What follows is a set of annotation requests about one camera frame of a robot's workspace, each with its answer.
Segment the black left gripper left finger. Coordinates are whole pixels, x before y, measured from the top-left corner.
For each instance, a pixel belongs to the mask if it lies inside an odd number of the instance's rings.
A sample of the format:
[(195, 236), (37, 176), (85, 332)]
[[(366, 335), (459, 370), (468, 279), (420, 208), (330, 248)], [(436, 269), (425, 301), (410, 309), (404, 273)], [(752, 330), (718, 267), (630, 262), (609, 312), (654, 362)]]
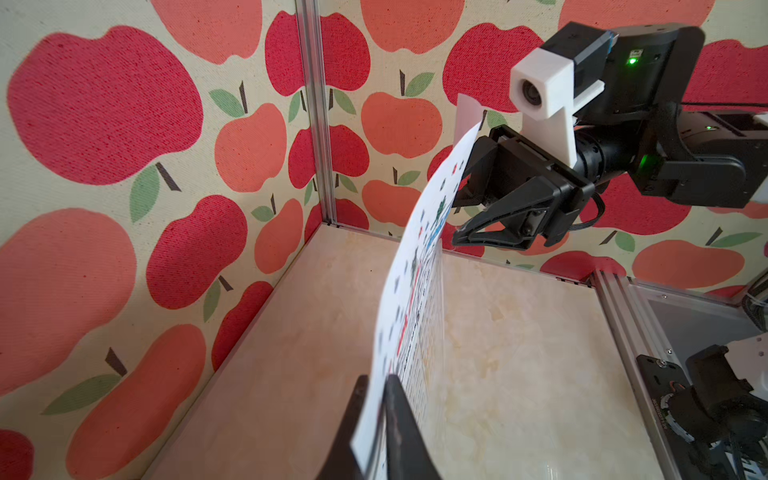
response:
[(352, 452), (351, 438), (363, 408), (368, 383), (367, 375), (357, 378), (330, 451), (316, 476), (317, 480), (364, 479)]

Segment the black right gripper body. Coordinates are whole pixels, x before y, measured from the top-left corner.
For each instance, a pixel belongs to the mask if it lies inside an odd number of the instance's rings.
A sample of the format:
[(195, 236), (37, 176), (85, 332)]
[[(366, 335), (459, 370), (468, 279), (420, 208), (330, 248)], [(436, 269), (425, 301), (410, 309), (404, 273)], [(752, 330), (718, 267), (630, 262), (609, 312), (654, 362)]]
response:
[(573, 131), (574, 160), (548, 152), (541, 143), (524, 137), (526, 147), (546, 163), (538, 177), (552, 194), (531, 206), (523, 230), (585, 230), (606, 212), (603, 192), (614, 178), (632, 168), (638, 140), (630, 128), (578, 128)]

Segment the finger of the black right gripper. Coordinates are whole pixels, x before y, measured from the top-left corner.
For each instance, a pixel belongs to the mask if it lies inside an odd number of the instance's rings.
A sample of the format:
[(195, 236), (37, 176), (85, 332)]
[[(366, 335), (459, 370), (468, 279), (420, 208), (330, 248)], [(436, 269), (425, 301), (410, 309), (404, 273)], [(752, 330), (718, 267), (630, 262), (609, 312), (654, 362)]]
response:
[(466, 182), (453, 205), (526, 209), (552, 200), (547, 168), (552, 157), (508, 126), (478, 138), (462, 175)]
[(535, 177), (469, 220), (452, 237), (456, 247), (483, 246), (526, 251), (539, 237), (561, 242), (580, 214), (580, 191), (561, 189)]

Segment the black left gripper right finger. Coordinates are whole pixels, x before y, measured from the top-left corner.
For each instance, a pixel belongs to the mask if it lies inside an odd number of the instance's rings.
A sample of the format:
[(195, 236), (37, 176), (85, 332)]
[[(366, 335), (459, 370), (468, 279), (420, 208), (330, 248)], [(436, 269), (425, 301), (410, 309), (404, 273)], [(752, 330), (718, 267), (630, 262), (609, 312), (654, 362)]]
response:
[(386, 467), (389, 480), (440, 480), (399, 377), (384, 387)]

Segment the white dotted menu sheet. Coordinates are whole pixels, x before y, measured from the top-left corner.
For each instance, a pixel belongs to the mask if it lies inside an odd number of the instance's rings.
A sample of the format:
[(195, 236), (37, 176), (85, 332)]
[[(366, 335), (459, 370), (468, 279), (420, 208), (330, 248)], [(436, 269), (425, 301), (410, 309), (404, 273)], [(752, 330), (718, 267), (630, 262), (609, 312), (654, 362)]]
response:
[(434, 464), (442, 446), (441, 236), (482, 120), (482, 105), (459, 95), (453, 149), (415, 203), (382, 290), (369, 383), (351, 438), (364, 479), (388, 479), (383, 400), (389, 374), (399, 377)]

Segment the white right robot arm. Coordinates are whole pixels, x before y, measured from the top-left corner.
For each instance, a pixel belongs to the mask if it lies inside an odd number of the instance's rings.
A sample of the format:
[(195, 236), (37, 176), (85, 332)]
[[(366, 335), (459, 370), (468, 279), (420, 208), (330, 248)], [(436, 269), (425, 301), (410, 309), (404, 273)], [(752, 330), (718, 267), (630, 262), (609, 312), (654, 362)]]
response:
[(608, 183), (628, 174), (640, 194), (679, 205), (742, 208), (767, 200), (767, 118), (683, 97), (703, 49), (683, 24), (602, 30), (571, 22), (511, 70), (520, 130), (479, 138), (458, 207), (478, 213), (456, 246), (529, 249), (585, 228), (605, 211)]

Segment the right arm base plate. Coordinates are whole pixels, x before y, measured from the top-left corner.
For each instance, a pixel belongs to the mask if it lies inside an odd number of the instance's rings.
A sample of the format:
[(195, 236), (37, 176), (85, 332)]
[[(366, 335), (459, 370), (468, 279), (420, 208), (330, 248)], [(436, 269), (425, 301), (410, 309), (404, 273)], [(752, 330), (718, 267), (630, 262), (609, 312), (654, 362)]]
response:
[(712, 345), (680, 366), (640, 355), (640, 378), (683, 479), (767, 477), (767, 373), (763, 350)]

